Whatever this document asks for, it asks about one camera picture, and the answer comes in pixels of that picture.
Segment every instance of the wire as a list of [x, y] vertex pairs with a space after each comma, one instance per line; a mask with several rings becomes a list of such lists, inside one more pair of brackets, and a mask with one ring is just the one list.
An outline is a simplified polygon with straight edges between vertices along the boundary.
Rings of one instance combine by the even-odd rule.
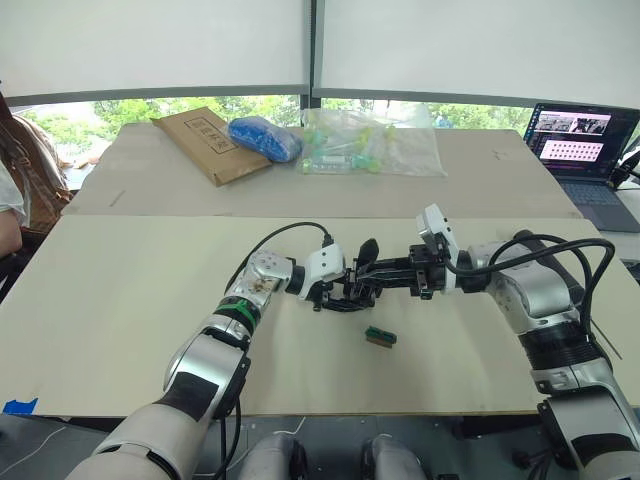
[[533, 466], [533, 468], [529, 472], [529, 475], [527, 475], [527, 480], [534, 480], [536, 478], [536, 475], [538, 474], [538, 471], [542, 467], [542, 462], [544, 462], [544, 460], [545, 459], [543, 458]]
[[240, 465], [240, 462], [242, 462], [242, 460], [244, 460], [245, 457], [247, 455], [249, 455], [250, 451], [251, 451], [251, 449], [247, 448], [244, 452], [242, 452], [242, 455], [240, 455], [235, 462], [233, 462], [231, 465], [229, 465], [229, 468], [227, 468], [227, 471], [229, 472], [229, 471], [233, 470], [234, 468], [236, 468], [238, 465]]
[[316, 228], [322, 230], [322, 233], [324, 233], [324, 240], [322, 242], [323, 246], [330, 245], [333, 242], [333, 240], [331, 238], [331, 234], [329, 233], [329, 231], [324, 226], [320, 225], [319, 223], [316, 223], [316, 222], [296, 222], [296, 223], [291, 223], [289, 225], [285, 225], [284, 227], [281, 227], [281, 228], [271, 232], [269, 235], [267, 235], [262, 240], [260, 240], [255, 247], [253, 247], [251, 249], [251, 251], [248, 253], [248, 255], [246, 257], [244, 257], [244, 260], [242, 260], [242, 262], [240, 263], [240, 265], [238, 266], [236, 271], [233, 272], [233, 275], [231, 275], [231, 278], [227, 282], [227, 286], [224, 288], [224, 291], [226, 292], [227, 290], [229, 290], [229, 288], [231, 288], [231, 285], [233, 285], [233, 282], [236, 280], [236, 278], [238, 277], [238, 275], [240, 274], [242, 269], [247, 266], [247, 262], [249, 261], [249, 258], [251, 257], [251, 255], [253, 255], [255, 252], [257, 252], [258, 249], [262, 245], [267, 243], [269, 240], [271, 240], [276, 235], [278, 235], [278, 234], [280, 234], [280, 233], [282, 233], [282, 232], [284, 232], [286, 230], [290, 230], [292, 228], [295, 228], [295, 227], [316, 227]]
[[[286, 431], [286, 430], [279, 430], [277, 432], [273, 432], [273, 435], [276, 435], [276, 434], [279, 434], [279, 433], [285, 433], [285, 434], [288, 434], [288, 435], [296, 435], [300, 431], [300, 428], [302, 428], [302, 425], [304, 424], [306, 419], [307, 419], [307, 417], [302, 417], [302, 420], [300, 420], [300, 423], [298, 423], [298, 426], [296, 427], [296, 429], [293, 432], [289, 432], [289, 431]], [[247, 448], [244, 452], [242, 452], [242, 455], [240, 455], [231, 465], [229, 465], [227, 467], [227, 472], [230, 472], [231, 470], [236, 468], [238, 465], [240, 465], [240, 463], [245, 459], [245, 457], [247, 455], [249, 455], [250, 451], [251, 451], [251, 449]], [[213, 475], [213, 474], [211, 474], [211, 473], [196, 473], [194, 475], [194, 477], [207, 476], [207, 475]]]
[[551, 462], [553, 461], [553, 455], [548, 455], [547, 458], [544, 459], [544, 465], [540, 470], [540, 476], [538, 480], [547, 480], [547, 474], [549, 473], [549, 468], [551, 468]]
[[33, 452], [31, 452], [29, 455], [26, 455], [24, 457], [22, 457], [20, 460], [18, 460], [15, 463], [12, 463], [11, 465], [9, 465], [7, 468], [5, 468], [2, 472], [0, 472], [0, 477], [2, 477], [5, 473], [7, 473], [9, 470], [13, 469], [14, 467], [17, 467], [18, 465], [20, 465], [21, 463], [29, 460], [31, 457], [33, 457], [36, 453], [38, 453], [40, 450], [42, 450], [42, 448], [47, 444], [47, 442], [49, 440], [51, 440], [55, 435], [57, 435], [58, 433], [60, 433], [62, 430], [65, 430], [67, 427], [62, 427], [59, 428], [58, 430], [56, 430], [55, 432], [50, 433], [49, 435], [47, 435], [47, 438], [44, 439], [44, 441], [40, 444], [40, 446], [38, 448], [36, 448]]
[[229, 467], [229, 463], [231, 463], [231, 459], [236, 454], [236, 449], [238, 448], [238, 441], [240, 440], [240, 426], [242, 425], [242, 410], [240, 409], [240, 399], [236, 402], [236, 427], [233, 432], [233, 442], [231, 442], [231, 450], [226, 455], [218, 470], [213, 473], [194, 473], [194, 477], [211, 477], [211, 480], [218, 480], [226, 473]]
[[451, 263], [451, 260], [445, 259], [445, 266], [453, 272], [455, 275], [460, 277], [473, 277], [476, 275], [486, 275], [488, 273], [499, 272], [500, 270], [505, 270], [507, 268], [515, 267], [517, 265], [522, 265], [523, 263], [527, 263], [533, 260], [537, 260], [542, 257], [547, 257], [550, 255], [555, 255], [557, 253], [566, 252], [567, 250], [574, 250], [576, 248], [584, 248], [584, 247], [603, 247], [606, 251], [602, 260], [600, 260], [600, 264], [596, 269], [593, 277], [589, 284], [585, 287], [585, 292], [581, 304], [581, 312], [580, 312], [580, 321], [585, 326], [588, 334], [591, 334], [591, 328], [589, 322], [591, 320], [591, 299], [593, 297], [593, 291], [595, 290], [600, 278], [604, 274], [604, 271], [609, 266], [611, 259], [615, 254], [615, 247], [613, 244], [603, 238], [585, 238], [582, 240], [572, 240], [570, 242], [565, 242], [560, 245], [554, 245], [552, 247], [547, 247], [543, 250], [537, 250], [535, 252], [529, 253], [527, 255], [522, 255], [517, 258], [513, 258], [511, 260], [506, 260], [504, 262], [496, 263], [493, 265], [489, 265], [483, 268], [476, 269], [463, 269], [457, 268]]
[[302, 417], [302, 420], [300, 420], [300, 423], [293, 432], [289, 432], [287, 430], [278, 430], [277, 432], [273, 432], [273, 435], [278, 435], [279, 433], [286, 433], [287, 435], [297, 435], [306, 419], [307, 417]]
[[[225, 417], [220, 419], [220, 458], [227, 458], [227, 421]], [[227, 480], [227, 470], [222, 472], [222, 480]]]
[[[554, 242], [554, 243], [566, 243], [567, 241], [564, 238], [560, 238], [560, 237], [556, 237], [554, 235], [546, 235], [546, 234], [542, 234], [542, 233], [538, 233], [538, 234], [531, 234], [531, 235], [526, 235], [520, 238], [514, 238], [513, 240], [510, 240], [506, 243], [504, 243], [500, 248], [498, 248], [494, 254], [491, 256], [491, 258], [489, 259], [489, 265], [493, 265], [495, 264], [496, 260], [498, 260], [498, 257], [505, 252], [506, 250], [508, 250], [509, 248], [511, 248], [514, 245], [517, 245], [519, 243], [524, 243], [526, 241], [529, 240], [545, 240], [547, 242]], [[589, 261], [587, 260], [587, 257], [585, 257], [584, 253], [582, 253], [580, 250], [576, 249], [572, 249], [571, 252], [578, 257], [578, 260], [580, 261], [580, 265], [582, 266], [582, 272], [584, 274], [584, 284], [588, 285], [589, 282], [591, 281], [591, 265], [589, 265]]]

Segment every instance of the table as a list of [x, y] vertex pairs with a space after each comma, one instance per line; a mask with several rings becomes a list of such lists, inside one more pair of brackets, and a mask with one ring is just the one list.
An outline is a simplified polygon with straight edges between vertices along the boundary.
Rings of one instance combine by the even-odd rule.
[[[640, 222], [640, 185], [632, 182], [624, 182], [616, 193], [625, 204], [631, 214]], [[602, 235], [616, 246], [616, 254], [622, 260], [640, 262], [640, 233], [602, 232]]]
[[513, 130], [436, 130], [448, 177], [301, 175], [274, 165], [222, 187], [159, 128], [130, 124], [64, 214], [410, 218], [437, 202], [457, 218], [582, 218]]
[[[68, 215], [0, 305], [0, 402], [38, 398], [34, 414], [125, 416], [161, 394], [172, 353], [217, 305], [259, 238], [286, 219]], [[410, 219], [323, 219], [347, 257], [375, 237], [381, 257], [419, 243]], [[506, 240], [521, 229], [597, 236], [586, 220], [451, 220], [459, 245]], [[321, 235], [296, 229], [269, 247], [300, 261]], [[601, 255], [588, 249], [595, 261]], [[574, 260], [567, 267], [578, 275]], [[639, 287], [616, 259], [594, 299], [629, 401], [637, 382]], [[388, 350], [369, 325], [393, 331]], [[274, 296], [250, 350], [243, 411], [258, 414], [532, 412], [541, 396], [516, 337], [486, 294], [385, 291], [373, 310], [314, 313]]]

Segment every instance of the laptop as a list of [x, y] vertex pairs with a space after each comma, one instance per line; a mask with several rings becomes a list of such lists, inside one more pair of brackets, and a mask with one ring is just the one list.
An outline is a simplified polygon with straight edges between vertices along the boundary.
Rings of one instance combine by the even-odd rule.
[[539, 103], [524, 141], [598, 230], [640, 232], [640, 223], [607, 185], [640, 111]]

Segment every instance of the person's arm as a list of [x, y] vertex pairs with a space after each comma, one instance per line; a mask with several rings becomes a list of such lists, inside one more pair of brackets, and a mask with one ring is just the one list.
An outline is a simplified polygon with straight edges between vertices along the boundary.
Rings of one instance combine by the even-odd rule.
[[22, 248], [20, 225], [13, 210], [0, 212], [0, 258]]

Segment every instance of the laptop keyboard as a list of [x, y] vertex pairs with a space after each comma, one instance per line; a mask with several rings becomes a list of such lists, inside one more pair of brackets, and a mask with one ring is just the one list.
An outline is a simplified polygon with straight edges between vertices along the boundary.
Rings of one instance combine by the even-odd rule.
[[573, 203], [581, 205], [619, 205], [618, 197], [607, 187], [588, 183], [561, 183]]

